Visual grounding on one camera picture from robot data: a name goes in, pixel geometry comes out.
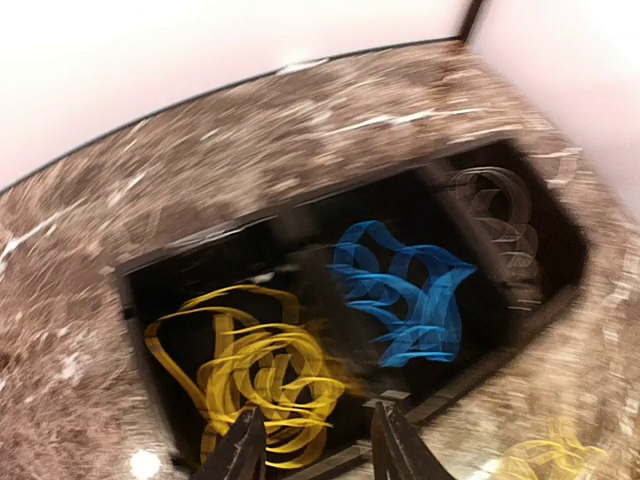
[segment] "black compartment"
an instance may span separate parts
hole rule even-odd
[[[553,311],[565,306],[576,293],[587,259],[586,239],[580,228],[571,221],[563,207],[553,198],[544,180],[527,163],[522,152],[511,140],[502,139],[481,144],[478,148],[462,150],[455,155],[443,157],[438,163],[441,171],[447,172],[443,175],[443,180],[446,179],[453,187],[450,190],[450,201],[462,211],[466,210],[470,213],[473,211],[470,207],[472,199],[464,193],[456,192],[458,188],[456,182],[470,180],[469,176],[460,175],[465,169],[485,167],[504,169],[509,172],[509,175],[515,175],[514,178],[521,181],[521,187],[525,189],[530,199],[528,224],[537,233],[538,240],[535,252],[536,278],[528,280],[513,278],[508,271],[509,267],[503,262],[497,262],[502,269],[502,277],[512,293],[513,301],[510,308],[514,310],[516,316],[522,317],[522,321],[516,326],[514,341],[526,343],[550,321]],[[488,213],[492,218],[501,220],[510,216],[511,202],[504,189],[497,185],[490,175],[477,177],[473,189],[476,192],[500,190],[493,198]],[[475,223],[474,227],[481,231],[480,237],[482,238],[482,233],[486,234],[483,240],[490,243],[493,237],[488,233],[486,225],[477,220],[471,220],[471,222]],[[500,251],[497,244],[493,246],[496,247],[496,252]],[[532,292],[535,289],[537,292],[531,296],[523,289],[531,289]]]
[[[400,368],[376,365],[377,368],[369,373],[374,394],[381,395],[386,389],[405,390],[410,394],[409,406],[421,403],[474,361],[504,344],[509,332],[505,297],[479,266],[478,252],[449,218],[437,198],[437,188],[429,185],[427,178],[428,172],[421,168],[411,169],[304,202],[295,209],[296,217],[308,219],[304,241],[316,246],[318,263],[331,263],[333,245],[351,225],[377,220],[406,245],[437,245],[478,267],[456,289],[462,339],[459,354],[453,362],[414,359]],[[376,249],[366,240],[363,244],[377,253],[381,270],[386,271],[392,254]],[[408,279],[420,284],[422,275],[420,269],[410,269]],[[348,321],[367,332],[366,341],[387,333],[384,325],[374,317],[349,310]],[[379,358],[387,344],[372,346]]]
[[[264,220],[232,229],[232,233],[205,245],[176,255],[165,255],[127,275],[128,295],[135,304],[135,317],[130,319],[130,326],[135,332],[139,363],[148,367],[147,381],[154,400],[160,405],[161,414],[174,435],[180,461],[187,465],[199,463],[205,422],[183,388],[148,352],[143,340],[144,330],[157,318],[176,312],[191,298],[226,286],[250,283],[248,278],[267,273],[274,273],[273,278],[260,283],[261,286],[295,293],[301,305],[307,307],[301,314],[302,323],[319,318],[321,314],[315,313],[315,306],[323,303],[322,295],[308,284],[303,274],[290,268],[286,252],[273,240],[269,223]],[[277,323],[282,318],[279,302],[268,296],[234,292],[215,304],[240,308],[261,323]],[[324,336],[321,325],[315,327],[315,331]],[[166,321],[159,339],[169,356],[195,381],[200,365],[213,358],[211,314],[193,314]],[[328,430],[322,458],[367,436],[371,413],[362,407],[365,400],[362,396],[349,394],[341,397],[327,420],[334,426]],[[270,475],[276,478],[285,473],[277,474],[273,470]]]

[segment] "brown marble surface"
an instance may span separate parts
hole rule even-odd
[[[495,131],[513,134],[585,228],[584,292],[424,438],[457,478],[478,480],[505,449],[544,438],[550,420],[563,418],[584,445],[608,451],[594,478],[640,478],[636,224],[579,149],[453,44],[344,58],[214,93],[4,193],[0,478],[133,478],[139,449],[159,456],[155,478],[181,478],[135,371],[115,265],[295,193]]]

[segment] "black organizer box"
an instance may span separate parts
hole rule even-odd
[[[531,224],[538,231],[537,261],[545,276],[542,301],[528,312],[517,308],[486,232],[452,194],[456,170],[490,164],[518,174],[533,200]],[[369,340],[385,331],[377,319],[344,304],[327,268],[332,245],[350,225],[365,220],[382,221],[407,245],[435,244],[477,267],[456,290],[463,326],[455,361],[415,359],[402,368],[379,367],[385,346]],[[378,253],[384,265],[388,258],[385,252]],[[262,285],[298,296],[306,307],[302,323],[313,325],[325,349],[343,358],[366,387],[364,396],[345,395],[329,418],[334,428],[321,460],[299,471],[271,472],[274,478],[302,479],[330,477],[366,457],[370,400],[402,399],[408,418],[423,421],[489,376],[568,304],[577,291],[586,255],[584,237],[544,182],[510,140],[494,137],[296,197],[127,262],[116,274],[139,370],[173,434],[176,456],[190,465],[198,462],[204,422],[187,394],[146,349],[144,329],[190,298],[256,275],[273,273]],[[418,280],[421,273],[411,275]],[[225,301],[255,313],[263,322],[277,321],[281,314],[277,302],[258,297],[237,294]],[[314,318],[325,319],[321,328],[307,323]],[[193,377],[213,355],[211,317],[167,323],[160,339]]]

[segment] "blue rope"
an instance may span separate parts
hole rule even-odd
[[[358,242],[367,233],[380,246],[395,252],[388,273],[380,272],[376,256]],[[421,288],[406,280],[413,260],[429,273]],[[380,359],[383,367],[402,367],[412,358],[451,362],[460,349],[461,320],[455,289],[476,268],[433,245],[407,246],[378,221],[356,223],[336,244],[336,277],[349,290],[347,305],[373,315],[389,330],[374,342],[392,342]],[[404,299],[404,319],[391,310]]]

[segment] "yellow rope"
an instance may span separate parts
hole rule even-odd
[[[260,324],[256,318],[231,307],[200,306],[233,290],[269,295],[282,304],[284,323]],[[197,372],[197,384],[169,357],[158,339],[163,322],[197,312],[213,314],[214,358]],[[186,302],[176,313],[161,317],[145,331],[151,353],[189,394],[207,422],[201,444],[204,463],[245,408],[260,407],[265,417],[267,452],[301,453],[292,460],[267,465],[294,469],[314,462],[324,448],[327,417],[345,391],[345,384],[331,376],[320,344],[296,325],[300,315],[297,298],[280,290],[237,285],[216,290]],[[234,320],[244,328],[234,330]],[[253,381],[250,369],[258,364]],[[284,383],[288,369],[297,378]],[[299,397],[306,393],[310,401]]]
[[[539,480],[533,467],[545,467],[547,480],[575,480],[593,470],[595,456],[607,455],[596,447],[584,447],[573,430],[559,420],[551,422],[548,440],[529,440],[510,447],[496,471],[496,480]]]

